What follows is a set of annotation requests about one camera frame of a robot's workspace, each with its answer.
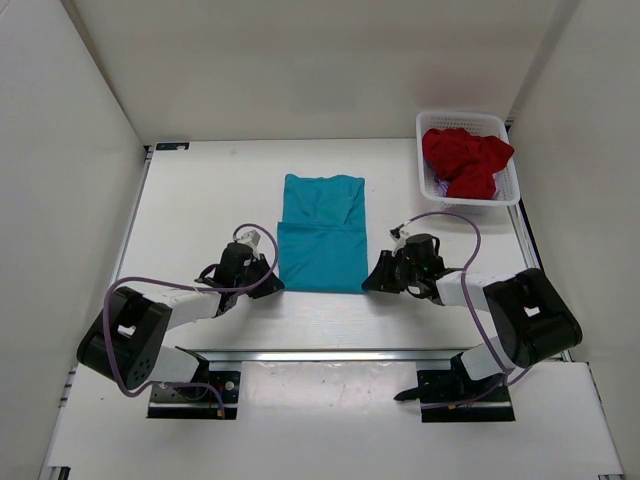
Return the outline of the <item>teal polo shirt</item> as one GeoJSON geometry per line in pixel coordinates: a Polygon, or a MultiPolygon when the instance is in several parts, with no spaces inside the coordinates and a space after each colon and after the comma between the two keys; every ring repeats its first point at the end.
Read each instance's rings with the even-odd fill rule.
{"type": "Polygon", "coordinates": [[[287,290],[361,294],[369,273],[365,180],[286,175],[277,240],[287,290]]]}

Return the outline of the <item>red t shirt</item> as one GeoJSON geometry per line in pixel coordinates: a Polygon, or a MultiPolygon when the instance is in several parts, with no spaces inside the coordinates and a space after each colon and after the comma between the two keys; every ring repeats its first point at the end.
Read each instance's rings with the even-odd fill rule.
{"type": "Polygon", "coordinates": [[[429,129],[422,151],[435,176],[451,183],[449,198],[492,200],[495,176],[515,150],[496,136],[472,135],[464,128],[429,129]]]}

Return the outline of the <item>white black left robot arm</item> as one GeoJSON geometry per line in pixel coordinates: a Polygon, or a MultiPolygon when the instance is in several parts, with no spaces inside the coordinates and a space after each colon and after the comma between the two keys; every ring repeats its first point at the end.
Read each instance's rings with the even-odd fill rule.
{"type": "Polygon", "coordinates": [[[198,400],[210,386],[209,362],[184,347],[164,344],[169,330],[196,320],[220,317],[246,295],[275,294],[285,284],[253,240],[235,240],[218,263],[207,266],[194,288],[144,294],[118,286],[79,343],[77,361],[115,381],[129,394],[149,385],[177,389],[198,400]]]}

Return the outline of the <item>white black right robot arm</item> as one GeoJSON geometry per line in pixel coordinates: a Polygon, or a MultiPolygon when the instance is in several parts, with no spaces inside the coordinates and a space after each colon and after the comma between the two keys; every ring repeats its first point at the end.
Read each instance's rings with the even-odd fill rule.
{"type": "Polygon", "coordinates": [[[467,307],[473,317],[490,314],[496,335],[452,360],[449,387],[464,400],[476,397],[485,379],[525,370],[583,340],[577,319],[542,270],[510,276],[447,268],[440,240],[427,233],[403,236],[393,250],[383,250],[362,287],[467,307]]]}

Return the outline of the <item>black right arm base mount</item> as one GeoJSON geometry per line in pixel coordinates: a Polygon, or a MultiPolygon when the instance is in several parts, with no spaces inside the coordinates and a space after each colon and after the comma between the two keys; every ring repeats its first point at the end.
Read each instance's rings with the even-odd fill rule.
{"type": "Polygon", "coordinates": [[[423,423],[513,422],[504,375],[464,380],[453,370],[419,370],[418,385],[395,395],[397,402],[418,401],[423,423]]]}

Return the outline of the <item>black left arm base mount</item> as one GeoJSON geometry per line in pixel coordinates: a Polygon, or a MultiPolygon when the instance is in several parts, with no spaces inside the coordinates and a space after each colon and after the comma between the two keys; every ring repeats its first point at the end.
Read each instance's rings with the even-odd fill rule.
{"type": "Polygon", "coordinates": [[[167,388],[154,386],[151,390],[147,417],[149,419],[235,420],[241,387],[239,365],[209,371],[209,384],[216,389],[223,402],[207,388],[167,388]]]}

